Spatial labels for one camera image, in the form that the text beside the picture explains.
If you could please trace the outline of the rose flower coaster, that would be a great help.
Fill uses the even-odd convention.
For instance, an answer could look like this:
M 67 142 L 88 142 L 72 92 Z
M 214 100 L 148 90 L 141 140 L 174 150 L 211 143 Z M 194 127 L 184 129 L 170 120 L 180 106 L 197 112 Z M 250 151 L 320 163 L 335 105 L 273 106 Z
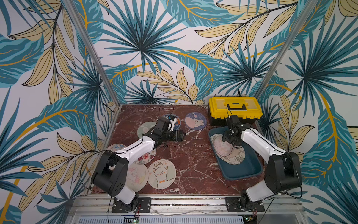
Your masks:
M 156 150 L 152 150 L 146 154 L 143 154 L 141 157 L 139 157 L 134 163 L 136 164 L 148 164 L 151 162 L 154 157 L 156 156 Z

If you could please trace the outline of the purple bunny planet coaster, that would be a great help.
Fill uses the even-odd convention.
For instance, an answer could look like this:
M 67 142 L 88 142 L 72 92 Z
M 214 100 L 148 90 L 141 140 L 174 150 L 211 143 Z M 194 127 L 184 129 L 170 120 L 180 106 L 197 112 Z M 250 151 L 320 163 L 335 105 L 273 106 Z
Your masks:
M 196 131 L 204 129 L 207 125 L 205 116 L 198 112 L 187 114 L 184 121 L 188 128 Z

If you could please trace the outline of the pink unicorn coaster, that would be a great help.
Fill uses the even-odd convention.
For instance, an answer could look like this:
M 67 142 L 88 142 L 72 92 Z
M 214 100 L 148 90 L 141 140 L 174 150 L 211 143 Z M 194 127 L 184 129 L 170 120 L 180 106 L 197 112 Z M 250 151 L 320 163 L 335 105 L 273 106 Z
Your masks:
M 229 156 L 233 150 L 233 145 L 228 142 L 223 142 L 220 139 L 215 139 L 214 149 L 216 153 L 222 157 Z

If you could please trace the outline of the green tulip bunny coaster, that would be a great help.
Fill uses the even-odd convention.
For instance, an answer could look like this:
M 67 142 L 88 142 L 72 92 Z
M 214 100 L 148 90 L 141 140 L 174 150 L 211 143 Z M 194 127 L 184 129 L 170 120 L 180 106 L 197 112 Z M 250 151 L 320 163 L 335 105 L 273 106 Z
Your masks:
M 219 156 L 223 161 L 231 165 L 238 165 L 245 159 L 245 150 L 241 148 L 234 148 L 228 156 Z

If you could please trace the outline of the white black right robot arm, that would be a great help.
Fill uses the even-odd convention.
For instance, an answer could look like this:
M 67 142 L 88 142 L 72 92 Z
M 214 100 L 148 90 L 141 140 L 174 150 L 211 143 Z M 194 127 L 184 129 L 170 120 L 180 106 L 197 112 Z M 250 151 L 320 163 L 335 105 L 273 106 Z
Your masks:
M 264 179 L 242 194 L 244 202 L 256 203 L 283 191 L 301 188 L 302 175 L 299 156 L 286 152 L 261 135 L 250 124 L 241 123 L 236 115 L 226 118 L 228 131 L 223 141 L 239 146 L 246 143 L 266 162 Z

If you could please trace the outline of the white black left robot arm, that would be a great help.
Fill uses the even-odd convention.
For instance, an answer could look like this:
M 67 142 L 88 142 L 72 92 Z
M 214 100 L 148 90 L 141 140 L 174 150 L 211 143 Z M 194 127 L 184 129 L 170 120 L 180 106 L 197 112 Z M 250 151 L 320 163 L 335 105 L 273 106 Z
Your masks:
M 167 141 L 183 141 L 186 134 L 181 129 L 174 129 L 176 122 L 177 119 L 173 115 L 159 118 L 155 126 L 133 144 L 116 152 L 103 152 L 91 177 L 91 183 L 126 205 L 136 204 L 138 194 L 125 185 L 128 168 L 139 157 Z

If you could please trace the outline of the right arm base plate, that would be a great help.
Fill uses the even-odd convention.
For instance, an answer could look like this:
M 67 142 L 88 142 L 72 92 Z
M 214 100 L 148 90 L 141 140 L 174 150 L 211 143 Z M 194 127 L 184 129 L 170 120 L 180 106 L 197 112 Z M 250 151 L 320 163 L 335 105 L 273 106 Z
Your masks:
M 246 197 L 226 197 L 225 205 L 228 212 L 264 212 L 262 201 L 252 202 Z

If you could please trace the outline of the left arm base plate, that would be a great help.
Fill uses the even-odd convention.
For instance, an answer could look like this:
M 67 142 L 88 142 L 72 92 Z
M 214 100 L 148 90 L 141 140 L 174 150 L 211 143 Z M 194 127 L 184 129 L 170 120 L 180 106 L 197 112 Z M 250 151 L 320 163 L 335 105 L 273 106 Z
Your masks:
M 150 213 L 152 199 L 150 197 L 136 197 L 130 204 L 125 204 L 117 198 L 113 200 L 112 213 L 127 214 L 139 212 Z

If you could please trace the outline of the alpaca coaster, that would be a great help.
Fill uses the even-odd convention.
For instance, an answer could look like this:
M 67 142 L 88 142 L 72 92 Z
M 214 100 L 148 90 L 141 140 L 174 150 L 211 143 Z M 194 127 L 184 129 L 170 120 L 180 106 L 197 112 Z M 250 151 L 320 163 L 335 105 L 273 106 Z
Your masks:
M 170 187 L 176 178 L 176 168 L 169 160 L 157 160 L 148 168 L 148 183 L 155 189 Z

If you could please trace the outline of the teal plastic storage tray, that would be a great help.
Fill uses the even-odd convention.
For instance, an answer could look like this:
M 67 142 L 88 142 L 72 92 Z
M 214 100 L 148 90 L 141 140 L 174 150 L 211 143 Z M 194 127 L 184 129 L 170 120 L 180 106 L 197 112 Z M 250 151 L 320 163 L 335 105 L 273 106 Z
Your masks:
M 214 134 L 224 134 L 227 131 L 227 127 L 219 127 L 209 130 L 209 138 Z M 247 179 L 250 177 L 254 177 L 260 175 L 263 171 L 263 166 L 259 161 L 258 156 L 256 155 L 254 149 L 249 146 L 247 143 L 243 143 L 239 147 L 234 148 L 243 148 L 245 150 L 245 159 L 242 163 L 238 165 L 231 165 L 223 161 L 216 153 L 214 149 L 214 142 L 210 140 L 213 153 L 215 158 L 217 159 L 218 166 L 221 170 L 223 177 L 227 180 L 240 180 L 240 179 Z

